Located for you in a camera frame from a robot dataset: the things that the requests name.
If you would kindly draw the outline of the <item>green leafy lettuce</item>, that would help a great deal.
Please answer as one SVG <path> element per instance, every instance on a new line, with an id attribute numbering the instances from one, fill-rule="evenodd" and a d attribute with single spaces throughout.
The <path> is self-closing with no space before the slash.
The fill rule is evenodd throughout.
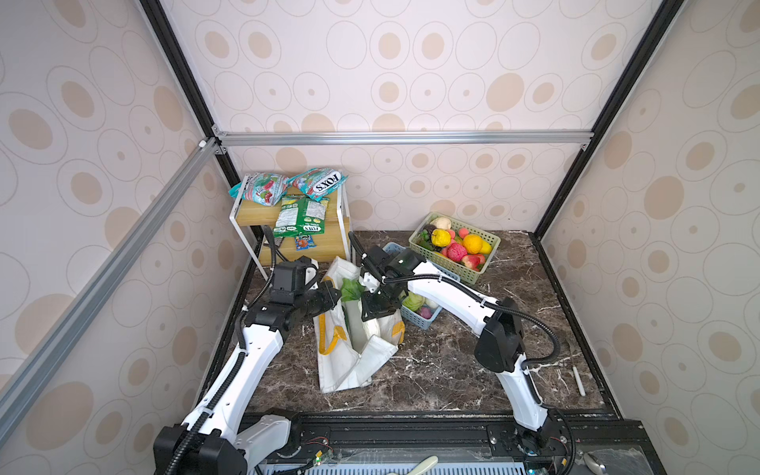
<path id="1" fill-rule="evenodd" d="M 365 292 L 365 287 L 358 279 L 344 278 L 342 279 L 340 292 L 342 292 L 342 301 L 344 301 L 344 303 L 359 301 L 362 294 Z"/>

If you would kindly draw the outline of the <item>white grocery bag yellow handles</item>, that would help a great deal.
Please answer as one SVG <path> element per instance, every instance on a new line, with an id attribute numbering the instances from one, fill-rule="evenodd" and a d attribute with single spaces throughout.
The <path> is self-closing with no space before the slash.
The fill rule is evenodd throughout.
<path id="1" fill-rule="evenodd" d="M 323 279 L 340 289 L 344 278 L 360 282 L 360 269 L 337 257 Z M 399 311 L 369 322 L 363 322 L 361 314 L 360 300 L 344 303 L 340 297 L 336 308 L 313 319 L 319 385 L 324 394 L 369 385 L 404 340 L 406 327 Z"/>

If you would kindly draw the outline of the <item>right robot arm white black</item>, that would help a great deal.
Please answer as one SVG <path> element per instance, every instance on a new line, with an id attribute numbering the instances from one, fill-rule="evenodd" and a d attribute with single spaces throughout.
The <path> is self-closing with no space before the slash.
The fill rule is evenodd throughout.
<path id="1" fill-rule="evenodd" d="M 572 457 L 574 440 L 566 419 L 544 405 L 530 375 L 532 365 L 553 362 L 559 356 L 558 335 L 547 324 L 520 311 L 511 299 L 499 300 L 469 288 L 415 251 L 390 255 L 380 247 L 364 249 L 354 234 L 350 241 L 360 260 L 360 282 L 365 288 L 363 322 L 391 316 L 413 294 L 433 301 L 477 336 L 474 357 L 497 376 L 512 407 L 513 445 L 526 456 L 557 456 L 564 448 L 565 456 Z M 548 336 L 552 343 L 548 355 L 526 356 L 524 322 Z"/>

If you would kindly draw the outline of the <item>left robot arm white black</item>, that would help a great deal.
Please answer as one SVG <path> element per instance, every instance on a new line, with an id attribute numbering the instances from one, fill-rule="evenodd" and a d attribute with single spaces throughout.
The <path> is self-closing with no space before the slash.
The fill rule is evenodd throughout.
<path id="1" fill-rule="evenodd" d="M 275 265 L 259 295 L 241 310 L 237 346 L 217 379 L 182 423 L 158 434 L 156 473 L 253 474 L 271 453 L 286 447 L 289 418 L 263 416 L 242 429 L 243 416 L 294 324 L 325 314 L 338 301 L 340 290 L 320 281 L 314 259 Z"/>

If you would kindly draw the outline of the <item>red green candy bag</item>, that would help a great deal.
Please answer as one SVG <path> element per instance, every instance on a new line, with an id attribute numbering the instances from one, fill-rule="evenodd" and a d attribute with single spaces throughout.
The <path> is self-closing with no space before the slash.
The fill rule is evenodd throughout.
<path id="1" fill-rule="evenodd" d="M 232 198 L 241 197 L 261 206 L 273 207 L 284 196 L 290 179 L 274 172 L 255 172 L 249 174 L 241 183 L 235 185 L 229 194 Z"/>

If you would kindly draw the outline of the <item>teal Fox's candy bag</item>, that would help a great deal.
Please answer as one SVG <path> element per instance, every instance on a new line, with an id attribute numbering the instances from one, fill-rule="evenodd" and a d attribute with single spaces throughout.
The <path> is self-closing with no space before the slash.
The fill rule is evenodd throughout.
<path id="1" fill-rule="evenodd" d="M 321 202 L 345 181 L 346 177 L 334 168 L 316 167 L 291 178 L 289 185 L 309 199 Z"/>

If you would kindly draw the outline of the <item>green cabbage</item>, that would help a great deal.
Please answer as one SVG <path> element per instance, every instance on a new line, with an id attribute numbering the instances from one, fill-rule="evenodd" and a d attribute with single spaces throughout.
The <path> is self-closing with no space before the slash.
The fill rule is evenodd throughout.
<path id="1" fill-rule="evenodd" d="M 410 292 L 403 300 L 402 305 L 410 312 L 417 313 L 423 306 L 425 306 L 425 297 Z"/>

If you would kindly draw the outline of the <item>small blue red candy packet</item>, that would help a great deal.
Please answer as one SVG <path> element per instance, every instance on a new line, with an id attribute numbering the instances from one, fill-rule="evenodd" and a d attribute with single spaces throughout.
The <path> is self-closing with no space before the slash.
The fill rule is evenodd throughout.
<path id="1" fill-rule="evenodd" d="M 316 247 L 314 238 L 309 235 L 295 237 L 295 249 L 296 251 L 306 251 L 306 249 L 314 249 Z"/>

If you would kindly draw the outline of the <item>blue plastic vegetable basket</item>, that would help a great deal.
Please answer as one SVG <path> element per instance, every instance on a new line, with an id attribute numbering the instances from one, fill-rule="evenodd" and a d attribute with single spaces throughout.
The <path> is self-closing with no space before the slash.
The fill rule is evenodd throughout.
<path id="1" fill-rule="evenodd" d="M 407 247 L 402 247 L 397 243 L 388 243 L 384 245 L 383 250 L 390 255 L 390 257 L 397 257 L 402 251 L 407 251 Z M 439 273 L 450 277 L 452 280 L 460 282 L 460 277 L 453 272 L 435 264 L 431 263 Z M 401 316 L 409 323 L 419 327 L 422 330 L 427 330 L 435 319 L 441 314 L 443 308 L 437 306 L 435 302 L 428 301 L 422 297 L 407 297 L 401 307 Z"/>

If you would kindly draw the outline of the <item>pink dragon fruit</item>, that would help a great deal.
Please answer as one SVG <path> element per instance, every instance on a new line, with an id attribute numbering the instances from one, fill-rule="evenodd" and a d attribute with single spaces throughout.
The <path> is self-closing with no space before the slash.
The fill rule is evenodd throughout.
<path id="1" fill-rule="evenodd" d="M 468 251 L 466 247 L 462 243 L 457 243 L 456 241 L 452 243 L 446 251 L 447 258 L 454 262 L 461 262 L 467 257 L 467 255 Z"/>

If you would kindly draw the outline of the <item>green snack packet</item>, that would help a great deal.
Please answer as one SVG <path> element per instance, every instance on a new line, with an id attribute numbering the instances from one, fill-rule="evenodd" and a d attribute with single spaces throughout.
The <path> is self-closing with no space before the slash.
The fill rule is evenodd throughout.
<path id="1" fill-rule="evenodd" d="M 326 231 L 329 198 L 315 202 L 305 195 L 286 195 L 272 229 L 275 238 L 322 235 Z"/>

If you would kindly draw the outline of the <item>green plastic fruit basket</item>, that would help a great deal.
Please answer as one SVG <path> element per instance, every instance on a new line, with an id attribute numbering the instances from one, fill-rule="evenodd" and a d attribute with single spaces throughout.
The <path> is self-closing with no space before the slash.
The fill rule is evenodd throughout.
<path id="1" fill-rule="evenodd" d="M 409 238 L 423 257 L 475 284 L 488 268 L 501 239 L 441 213 L 430 213 Z"/>

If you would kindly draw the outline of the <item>white pen on table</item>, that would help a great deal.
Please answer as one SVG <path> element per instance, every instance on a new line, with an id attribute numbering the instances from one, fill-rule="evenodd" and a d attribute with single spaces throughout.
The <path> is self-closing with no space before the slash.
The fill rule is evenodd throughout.
<path id="1" fill-rule="evenodd" d="M 579 395 L 581 397 L 586 397 L 587 396 L 587 392 L 586 392 L 583 380 L 581 378 L 580 371 L 578 370 L 578 368 L 575 365 L 573 365 L 573 367 L 572 367 L 572 373 L 573 373 L 573 377 L 574 377 L 574 380 L 575 380 L 577 388 L 578 388 Z"/>

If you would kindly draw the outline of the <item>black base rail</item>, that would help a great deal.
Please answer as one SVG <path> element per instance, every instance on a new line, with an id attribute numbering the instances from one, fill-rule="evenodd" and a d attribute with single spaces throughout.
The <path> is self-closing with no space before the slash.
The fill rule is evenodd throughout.
<path id="1" fill-rule="evenodd" d="M 246 413 L 228 439 L 182 423 L 154 442 L 158 474 L 662 474 L 643 424 L 552 413 L 539 435 L 510 415 Z"/>

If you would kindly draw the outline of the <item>left slanted aluminium frame bar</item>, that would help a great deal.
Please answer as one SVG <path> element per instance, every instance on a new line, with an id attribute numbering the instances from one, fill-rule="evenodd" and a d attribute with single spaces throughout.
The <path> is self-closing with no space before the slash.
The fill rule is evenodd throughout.
<path id="1" fill-rule="evenodd" d="M 203 146 L 195 148 L 11 379 L 1 396 L 2 445 L 16 431 L 207 160 L 215 156 L 219 143 L 219 139 L 209 137 Z"/>

